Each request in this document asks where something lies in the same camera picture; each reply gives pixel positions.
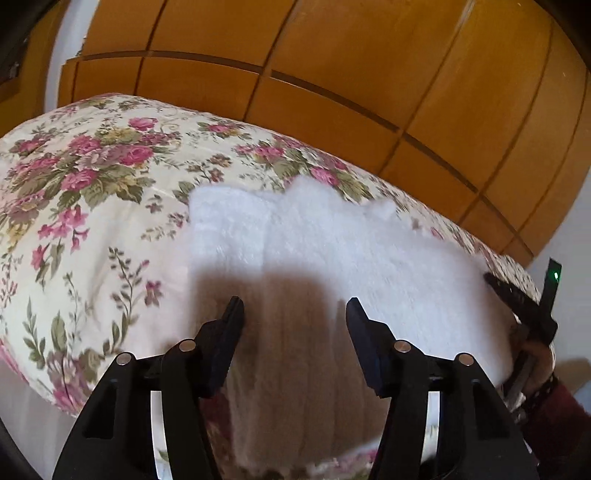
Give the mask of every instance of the mattress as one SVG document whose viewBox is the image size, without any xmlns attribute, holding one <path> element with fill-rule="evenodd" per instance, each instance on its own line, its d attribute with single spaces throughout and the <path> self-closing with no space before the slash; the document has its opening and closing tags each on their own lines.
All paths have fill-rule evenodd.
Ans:
<svg viewBox="0 0 591 480">
<path fill-rule="evenodd" d="M 302 175 L 349 202 L 391 200 L 406 228 L 482 257 L 498 277 L 539 298 L 512 258 L 297 139 L 127 95 L 48 112 L 0 139 L 0 357 L 16 373 L 2 381 L 17 385 L 3 385 L 0 414 L 42 476 L 49 478 L 72 425 L 67 415 L 79 413 L 118 353 L 158 355 L 196 333 L 179 254 L 187 248 L 191 190 L 225 182 L 282 192 Z M 233 458 L 224 400 L 206 409 L 208 431 L 223 476 L 245 478 Z M 165 468 L 164 436 L 155 437 Z M 374 454 L 309 465 L 304 477 L 363 474 Z M 278 474 L 302 478 L 301 469 Z"/>
</svg>

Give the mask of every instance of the metal screw head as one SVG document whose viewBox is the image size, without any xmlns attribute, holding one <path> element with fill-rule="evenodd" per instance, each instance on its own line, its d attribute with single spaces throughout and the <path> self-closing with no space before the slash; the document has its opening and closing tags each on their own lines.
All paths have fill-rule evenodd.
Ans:
<svg viewBox="0 0 591 480">
<path fill-rule="evenodd" d="M 183 340 L 178 346 L 178 348 L 182 352 L 190 352 L 195 348 L 195 342 L 193 340 Z"/>
<path fill-rule="evenodd" d="M 474 363 L 474 357 L 469 353 L 462 353 L 457 359 L 462 365 L 466 365 L 467 367 Z"/>
<path fill-rule="evenodd" d="M 405 340 L 396 340 L 396 342 L 394 342 L 394 349 L 397 352 L 406 353 L 406 352 L 409 352 L 411 348 L 412 347 L 411 347 L 410 343 L 408 343 Z"/>
<path fill-rule="evenodd" d="M 117 364 L 118 365 L 127 365 L 129 362 L 131 361 L 131 354 L 124 352 L 124 353 L 120 353 L 117 356 Z"/>
</svg>

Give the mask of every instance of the white towel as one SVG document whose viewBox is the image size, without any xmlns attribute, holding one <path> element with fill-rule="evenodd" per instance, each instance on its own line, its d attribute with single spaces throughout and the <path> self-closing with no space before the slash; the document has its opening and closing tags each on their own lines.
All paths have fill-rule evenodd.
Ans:
<svg viewBox="0 0 591 480">
<path fill-rule="evenodd" d="M 494 384 L 511 372 L 514 319 L 483 264 L 408 230 L 389 200 L 355 205 L 308 178 L 285 194 L 204 186 L 190 218 L 198 321 L 232 295 L 246 306 L 227 388 L 234 453 L 248 469 L 303 466 L 379 439 L 389 401 L 365 385 L 345 325 L 351 297 L 427 355 L 471 352 Z"/>
</svg>

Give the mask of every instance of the person's hand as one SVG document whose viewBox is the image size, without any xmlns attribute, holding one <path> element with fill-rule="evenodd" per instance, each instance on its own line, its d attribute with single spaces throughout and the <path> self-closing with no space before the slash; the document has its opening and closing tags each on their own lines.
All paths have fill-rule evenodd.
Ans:
<svg viewBox="0 0 591 480">
<path fill-rule="evenodd" d="M 511 335 L 511 349 L 515 357 L 519 352 L 524 351 L 537 360 L 522 390 L 527 398 L 537 392 L 552 375 L 554 371 L 554 355 L 550 347 L 545 346 L 542 342 L 523 340 L 519 332 L 514 332 Z"/>
</svg>

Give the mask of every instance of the wooden panel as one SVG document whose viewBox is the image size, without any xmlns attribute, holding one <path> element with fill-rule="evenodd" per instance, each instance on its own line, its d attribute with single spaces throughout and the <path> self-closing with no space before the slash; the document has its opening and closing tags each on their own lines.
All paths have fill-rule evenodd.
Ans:
<svg viewBox="0 0 591 480">
<path fill-rule="evenodd" d="M 224 65 L 153 57 L 144 61 L 138 95 L 242 119 L 257 77 Z"/>
<path fill-rule="evenodd" d="M 152 50 L 263 65 L 294 0 L 169 0 Z"/>
<path fill-rule="evenodd" d="M 164 0 L 100 0 L 83 55 L 145 50 Z"/>
<path fill-rule="evenodd" d="M 480 200 L 460 226 L 497 252 L 502 251 L 513 237 L 498 215 Z"/>
<path fill-rule="evenodd" d="M 18 81 L 8 85 L 7 98 L 0 102 L 0 137 L 43 113 L 51 52 L 68 3 L 55 4 L 31 30 Z"/>
<path fill-rule="evenodd" d="M 271 66 L 406 126 L 469 0 L 300 0 Z"/>
<path fill-rule="evenodd" d="M 264 78 L 246 121 L 296 137 L 376 173 L 396 134 L 316 93 Z"/>
<path fill-rule="evenodd" d="M 76 73 L 74 100 L 111 92 L 133 95 L 141 60 L 140 57 L 118 57 L 81 61 Z"/>
<path fill-rule="evenodd" d="M 460 180 L 404 140 L 380 176 L 454 222 L 475 197 Z"/>
<path fill-rule="evenodd" d="M 531 254 L 531 252 L 527 250 L 527 247 L 518 238 L 513 239 L 507 248 L 505 248 L 503 254 L 509 255 L 511 258 L 513 258 L 513 260 L 515 260 L 524 268 L 527 268 L 527 266 L 534 259 L 534 256 Z"/>
<path fill-rule="evenodd" d="M 534 0 L 476 0 L 409 133 L 482 187 L 527 113 L 549 38 Z"/>
<path fill-rule="evenodd" d="M 521 227 L 533 211 L 564 158 L 579 117 L 585 74 L 583 60 L 556 27 L 531 114 L 486 192 L 515 228 Z"/>
<path fill-rule="evenodd" d="M 587 89 L 581 119 L 566 160 L 546 196 L 521 230 L 521 238 L 537 255 L 550 240 L 569 212 L 589 172 L 591 164 L 591 82 Z"/>
<path fill-rule="evenodd" d="M 70 59 L 61 66 L 60 86 L 57 91 L 57 106 L 72 103 L 77 68 L 78 59 Z"/>
</svg>

